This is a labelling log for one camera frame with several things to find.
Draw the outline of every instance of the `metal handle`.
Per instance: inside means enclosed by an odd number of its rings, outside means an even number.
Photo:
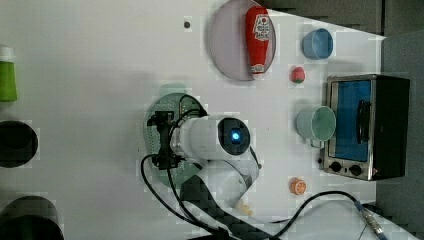
[[[369,140],[370,102],[360,100],[356,112],[356,140],[358,144]]]
[[[319,146],[315,145],[314,141],[319,142]],[[314,148],[324,148],[324,142],[311,139],[311,146],[314,147]]]

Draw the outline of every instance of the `green mug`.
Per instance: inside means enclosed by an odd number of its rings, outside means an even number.
[[[302,137],[310,139],[312,147],[324,148],[336,130],[336,116],[326,106],[308,107],[297,115],[296,127]]]
[[[0,102],[18,100],[13,49],[0,45]]]

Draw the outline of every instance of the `orange object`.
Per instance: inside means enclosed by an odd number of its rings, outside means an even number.
[[[299,178],[295,178],[291,184],[291,188],[290,188],[291,192],[296,194],[296,195],[301,195],[303,193],[305,193],[306,191],[306,183],[305,181],[299,179]]]

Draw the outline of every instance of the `white table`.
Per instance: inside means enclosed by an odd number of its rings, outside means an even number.
[[[17,51],[19,100],[0,103],[0,119],[27,120],[40,148],[27,165],[0,169],[0,207],[22,195],[44,196],[71,240],[196,235],[198,228],[179,224],[152,200],[138,170],[144,112],[161,85],[176,82],[200,96],[209,113],[237,113],[254,129],[263,170],[244,199],[257,218],[289,217],[324,190],[374,201],[375,183],[319,170],[319,151],[293,126],[302,107],[325,99],[328,75],[378,73],[382,37],[270,11],[278,40],[272,67],[264,81],[235,82],[205,48],[205,29],[223,2],[1,1],[0,43]],[[328,60],[308,60],[300,50],[302,37],[318,27],[335,40]],[[306,71],[301,87],[288,80],[294,65]],[[303,196],[289,193],[295,176],[308,184]]]

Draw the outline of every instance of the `blue cup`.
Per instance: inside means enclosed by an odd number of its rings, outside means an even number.
[[[333,52],[333,37],[324,28],[308,33],[303,38],[303,54],[309,59],[319,60],[328,58]]]

